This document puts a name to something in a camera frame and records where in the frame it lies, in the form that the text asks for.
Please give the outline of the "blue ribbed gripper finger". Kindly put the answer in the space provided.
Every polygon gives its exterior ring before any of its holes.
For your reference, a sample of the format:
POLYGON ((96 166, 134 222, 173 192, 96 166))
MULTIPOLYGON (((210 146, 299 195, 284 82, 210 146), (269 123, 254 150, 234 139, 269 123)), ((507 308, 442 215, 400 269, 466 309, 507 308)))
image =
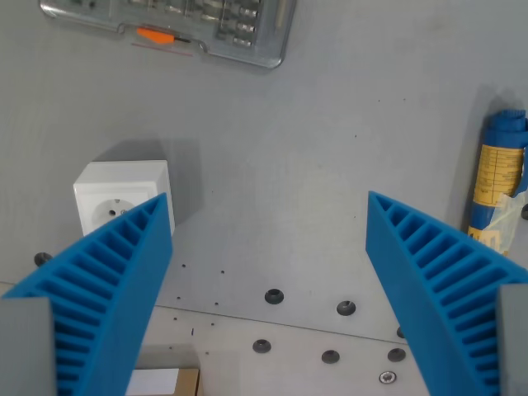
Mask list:
POLYGON ((498 395, 497 294, 526 269, 375 191, 365 250, 429 394, 498 395))
POLYGON ((162 193, 79 239, 4 299, 51 307, 57 395, 123 395, 172 257, 162 193))

